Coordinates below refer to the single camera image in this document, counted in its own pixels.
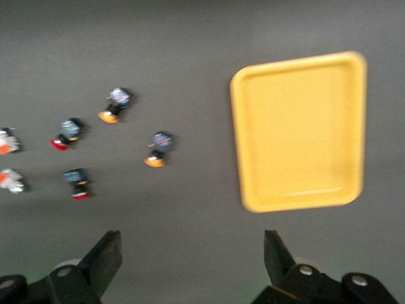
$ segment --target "blue toy head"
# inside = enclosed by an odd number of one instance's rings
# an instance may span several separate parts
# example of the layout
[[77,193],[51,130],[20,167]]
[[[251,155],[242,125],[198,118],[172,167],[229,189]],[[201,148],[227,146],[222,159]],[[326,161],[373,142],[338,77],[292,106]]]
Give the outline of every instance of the blue toy head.
[[154,149],[159,152],[171,150],[173,136],[166,132],[158,132],[153,137]]
[[62,129],[70,136],[77,136],[83,131],[84,125],[77,118],[69,118],[62,123]]
[[129,105],[129,99],[131,96],[125,92],[120,87],[117,87],[110,93],[111,99],[118,105],[120,105],[121,109],[125,109]]
[[87,182],[83,169],[70,170],[65,172],[63,175],[65,177],[65,181],[70,183]]

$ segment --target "mickey mouse figurine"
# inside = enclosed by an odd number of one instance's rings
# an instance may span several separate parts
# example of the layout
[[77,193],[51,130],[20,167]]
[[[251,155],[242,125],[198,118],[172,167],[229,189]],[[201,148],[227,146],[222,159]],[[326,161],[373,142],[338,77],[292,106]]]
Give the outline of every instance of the mickey mouse figurine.
[[69,144],[79,139],[84,129],[84,124],[77,118],[69,118],[62,123],[62,133],[51,140],[51,146],[55,149],[65,151]]
[[65,176],[65,181],[67,181],[73,187],[72,200],[80,201],[90,196],[86,186],[88,180],[86,178],[84,169],[79,168],[69,170],[63,175]]
[[148,158],[145,158],[145,164],[158,168],[165,165],[165,154],[170,151],[173,145],[173,136],[167,132],[159,131],[153,137],[153,150]]
[[118,122],[118,116],[121,111],[128,107],[131,95],[124,89],[117,87],[112,91],[107,99],[112,99],[109,106],[99,113],[101,120],[108,124],[115,124]]

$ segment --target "toy figurine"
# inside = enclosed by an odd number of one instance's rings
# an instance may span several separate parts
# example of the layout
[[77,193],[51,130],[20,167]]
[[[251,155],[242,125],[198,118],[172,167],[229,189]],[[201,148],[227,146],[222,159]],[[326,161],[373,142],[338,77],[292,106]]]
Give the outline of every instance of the toy figurine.
[[0,172],[0,188],[8,189],[13,194],[24,191],[25,185],[20,179],[23,177],[12,169],[4,169]]
[[171,150],[173,144],[173,136],[169,133],[159,131],[153,137],[153,150],[148,158],[145,159],[145,164],[154,168],[165,165],[165,153]]
[[63,175],[65,176],[65,181],[73,187],[72,199],[74,201],[84,200],[90,196],[86,186],[88,180],[82,168],[69,170]]
[[62,133],[56,139],[51,140],[55,149],[67,150],[69,144],[76,141],[84,129],[84,124],[77,118],[69,118],[62,123]]
[[0,129],[0,154],[6,155],[20,149],[17,138],[12,136],[7,128]]
[[128,92],[123,90],[120,87],[117,87],[110,93],[110,96],[107,99],[112,99],[109,106],[105,111],[99,113],[101,120],[109,123],[115,124],[118,122],[118,116],[121,111],[124,110],[129,105],[129,99],[132,96]]

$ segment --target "yellow tray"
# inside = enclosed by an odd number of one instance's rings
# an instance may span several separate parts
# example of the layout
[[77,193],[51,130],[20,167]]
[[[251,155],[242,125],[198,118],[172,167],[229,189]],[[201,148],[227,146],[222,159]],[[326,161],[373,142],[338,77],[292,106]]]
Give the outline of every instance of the yellow tray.
[[242,202],[334,206],[363,188],[366,62],[355,52],[248,66],[231,81]]

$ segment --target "gray table surface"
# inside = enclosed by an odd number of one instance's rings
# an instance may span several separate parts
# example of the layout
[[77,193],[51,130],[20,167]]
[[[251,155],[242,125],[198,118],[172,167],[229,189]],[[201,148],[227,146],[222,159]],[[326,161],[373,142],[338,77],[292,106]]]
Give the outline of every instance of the gray table surface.
[[[123,264],[104,303],[250,303],[268,285],[265,229],[334,279],[379,278],[405,301],[404,1],[0,2],[0,124],[21,153],[2,156],[31,191],[0,191],[0,275],[30,282],[81,258],[109,229]],[[240,203],[228,85],[241,68],[341,51],[368,62],[364,191],[340,207],[249,213]],[[114,87],[137,102],[97,117]],[[49,140],[79,117],[87,133]],[[169,164],[143,164],[152,135],[177,136]],[[73,202],[65,170],[90,173]]]

